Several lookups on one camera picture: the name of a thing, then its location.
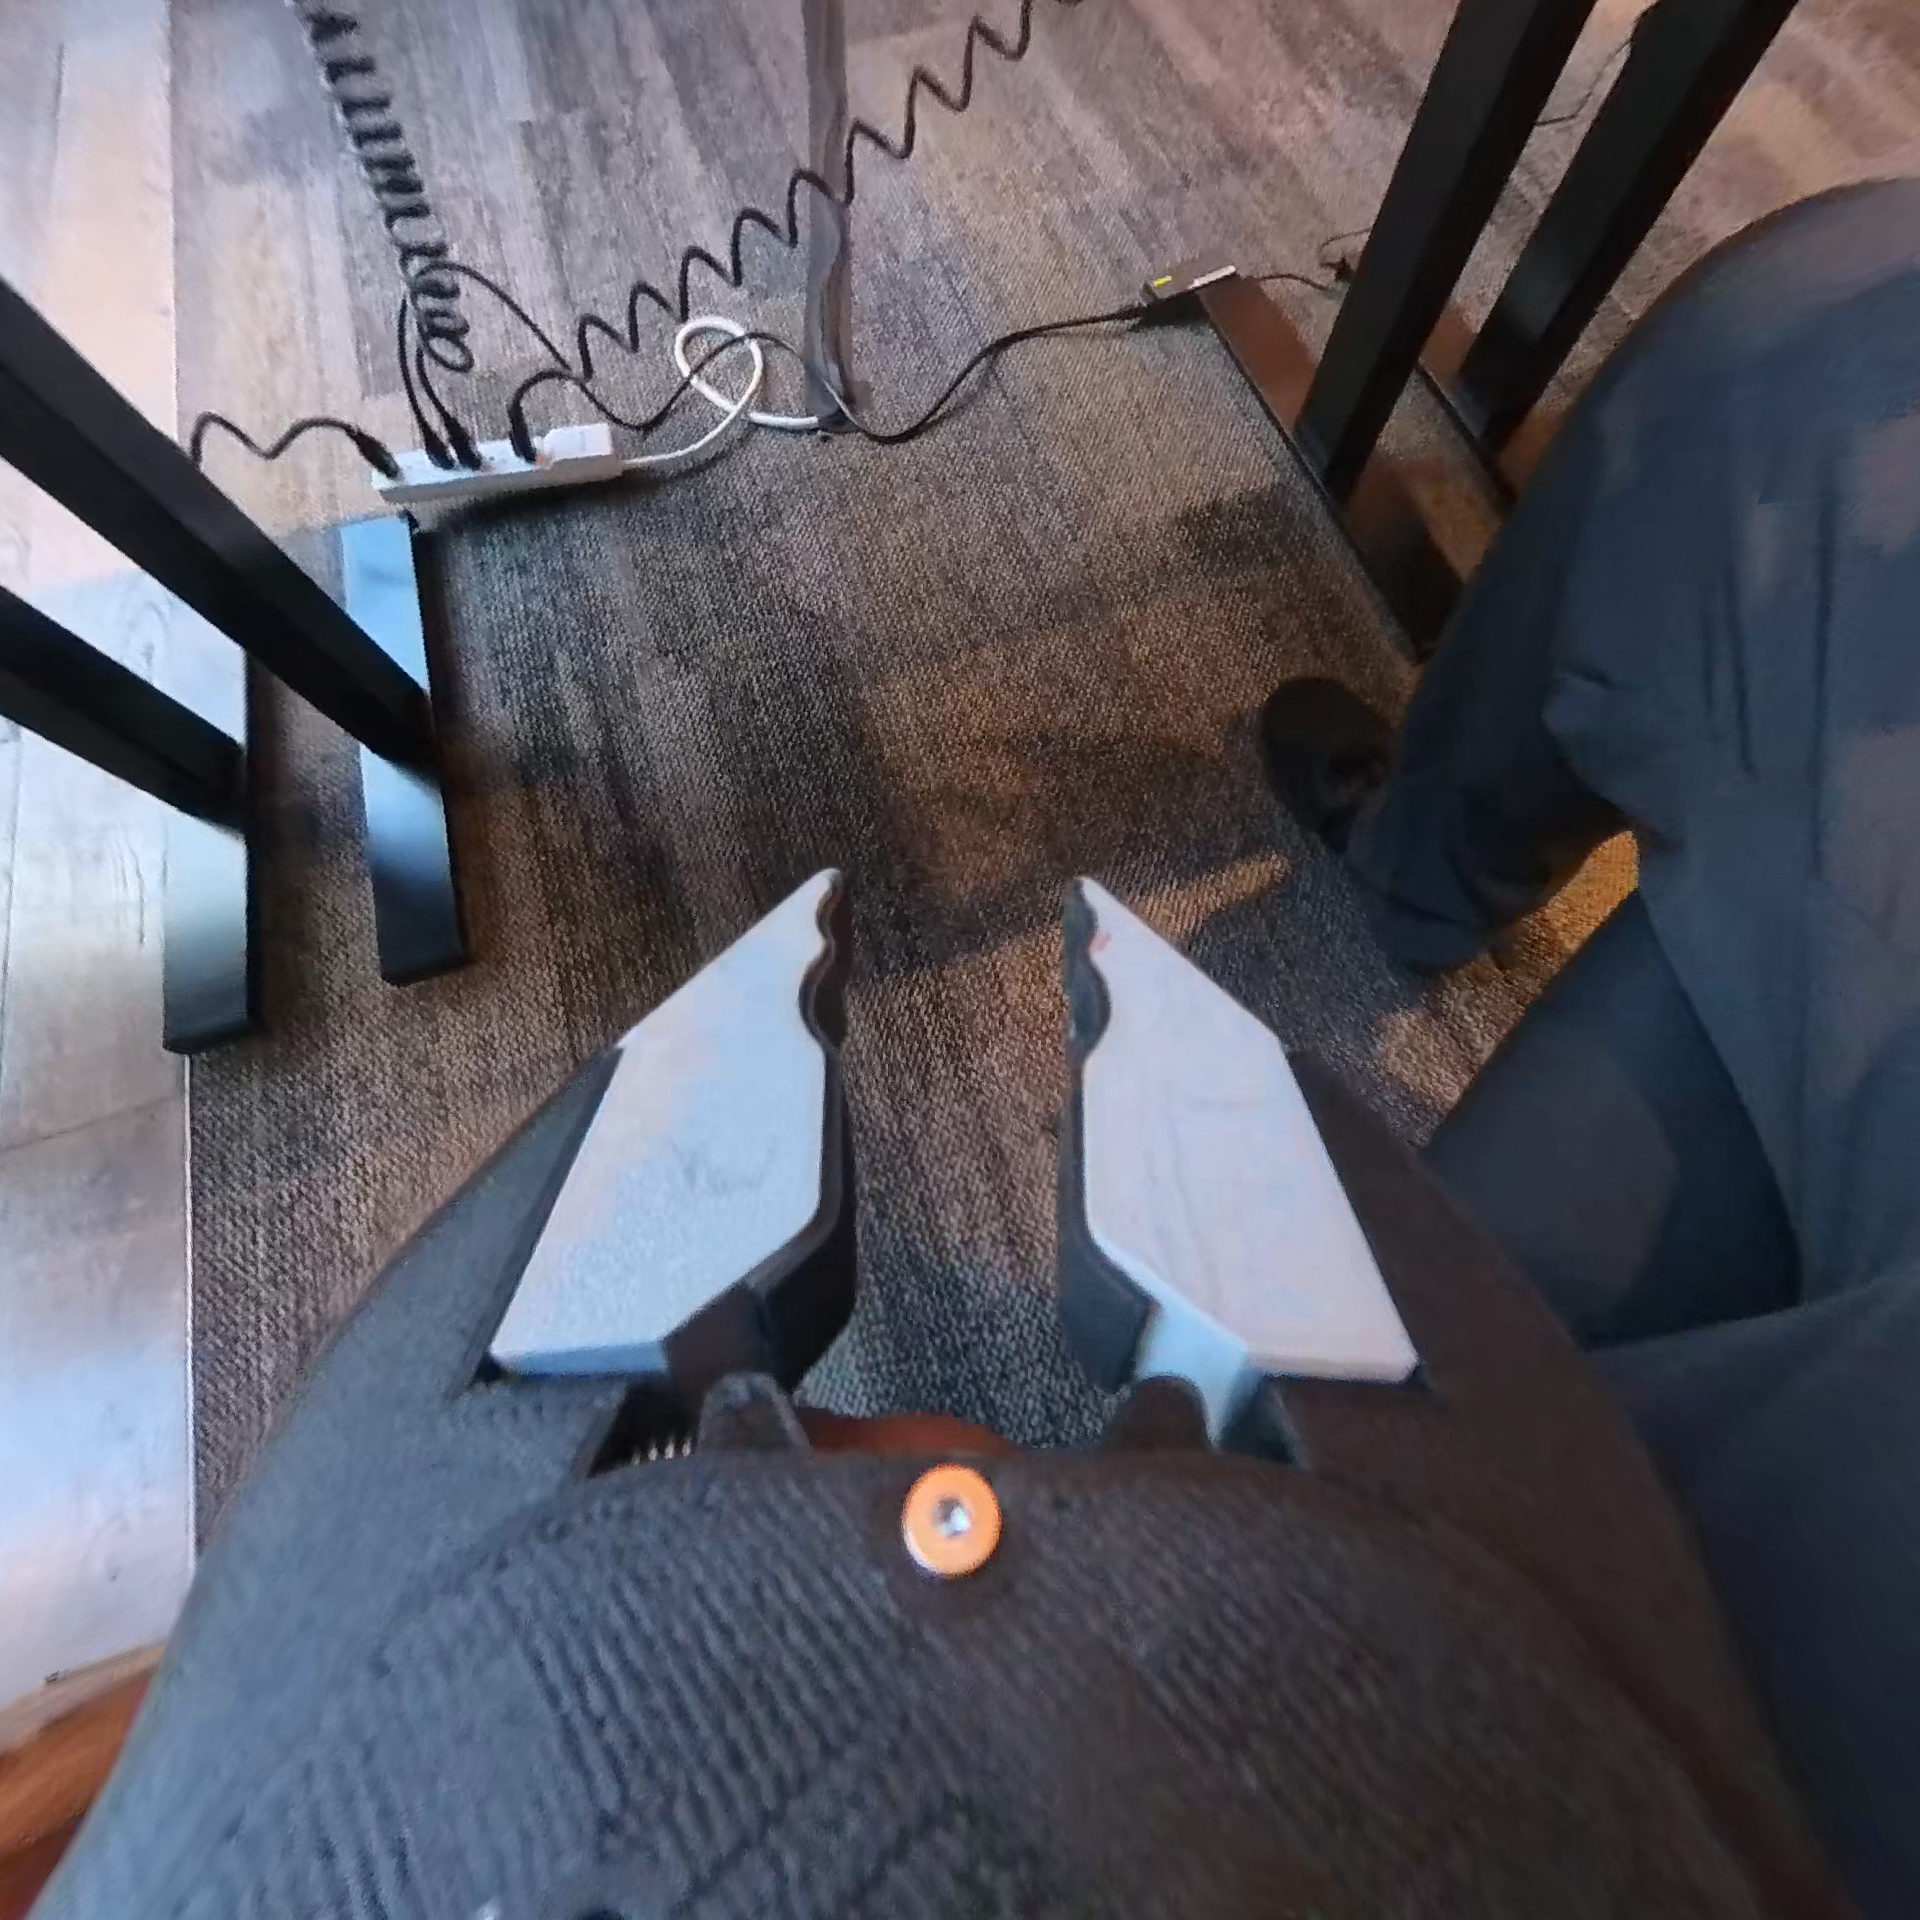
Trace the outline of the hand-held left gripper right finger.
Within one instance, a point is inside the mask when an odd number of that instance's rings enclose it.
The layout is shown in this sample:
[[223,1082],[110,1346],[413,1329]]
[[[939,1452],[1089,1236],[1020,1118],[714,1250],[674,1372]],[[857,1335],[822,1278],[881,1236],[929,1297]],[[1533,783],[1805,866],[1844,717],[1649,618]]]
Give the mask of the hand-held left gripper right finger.
[[1422,1357],[1278,1034],[1091,877],[1063,911],[1060,1310],[1101,1389],[1191,1389],[1266,1449],[1278,1381],[1399,1388]]

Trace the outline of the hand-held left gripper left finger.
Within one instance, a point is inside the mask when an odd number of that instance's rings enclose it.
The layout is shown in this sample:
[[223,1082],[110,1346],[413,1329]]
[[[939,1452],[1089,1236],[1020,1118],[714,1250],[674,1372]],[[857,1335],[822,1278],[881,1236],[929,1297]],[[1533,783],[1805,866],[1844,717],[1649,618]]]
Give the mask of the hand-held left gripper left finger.
[[851,913],[817,871],[606,1056],[490,1341],[508,1376],[797,1384],[857,1295]]

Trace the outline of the person's black shoe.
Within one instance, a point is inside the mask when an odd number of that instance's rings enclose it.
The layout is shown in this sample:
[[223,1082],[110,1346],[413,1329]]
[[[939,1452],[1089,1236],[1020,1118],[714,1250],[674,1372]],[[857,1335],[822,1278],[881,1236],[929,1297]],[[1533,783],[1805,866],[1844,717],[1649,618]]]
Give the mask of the person's black shoe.
[[1292,679],[1263,700],[1257,730],[1278,802],[1327,850],[1346,853],[1388,778],[1396,728],[1332,679]]

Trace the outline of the grey floor rug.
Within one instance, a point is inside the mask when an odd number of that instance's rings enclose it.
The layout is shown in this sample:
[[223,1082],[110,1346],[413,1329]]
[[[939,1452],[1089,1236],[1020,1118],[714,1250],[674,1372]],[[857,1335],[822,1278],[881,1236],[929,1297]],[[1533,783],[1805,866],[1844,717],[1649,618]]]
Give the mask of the grey floor rug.
[[849,885],[855,1318],[806,1381],[1070,1446],[1063,911],[1106,885],[1425,1141],[1637,877],[1419,984],[1257,708],[1411,662],[1201,326],[1012,352],[910,448],[750,438],[427,538],[471,962],[378,973],[357,753],[262,688],[262,1033],[189,1074],[198,1542],[354,1300],[537,1104],[809,874]]

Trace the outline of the white power strip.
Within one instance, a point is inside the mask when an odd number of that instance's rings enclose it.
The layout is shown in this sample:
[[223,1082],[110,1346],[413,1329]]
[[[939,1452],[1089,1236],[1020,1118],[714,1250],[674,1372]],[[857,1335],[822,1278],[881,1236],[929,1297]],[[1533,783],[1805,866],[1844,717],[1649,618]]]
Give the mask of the white power strip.
[[606,484],[627,470],[606,422],[558,424],[532,438],[523,460],[508,438],[476,446],[479,466],[442,468],[423,448],[395,454],[397,474],[372,470],[372,490],[397,509],[452,508],[549,488]]

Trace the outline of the person's trousers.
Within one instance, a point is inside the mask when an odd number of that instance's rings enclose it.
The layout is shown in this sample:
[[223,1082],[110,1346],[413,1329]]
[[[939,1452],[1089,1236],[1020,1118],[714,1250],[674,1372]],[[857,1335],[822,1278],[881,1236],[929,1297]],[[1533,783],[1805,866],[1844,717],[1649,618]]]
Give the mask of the person's trousers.
[[1346,862],[1454,969],[1614,831],[1791,1233],[1807,1332],[1916,1361],[1918,188],[1703,255],[1562,424]]

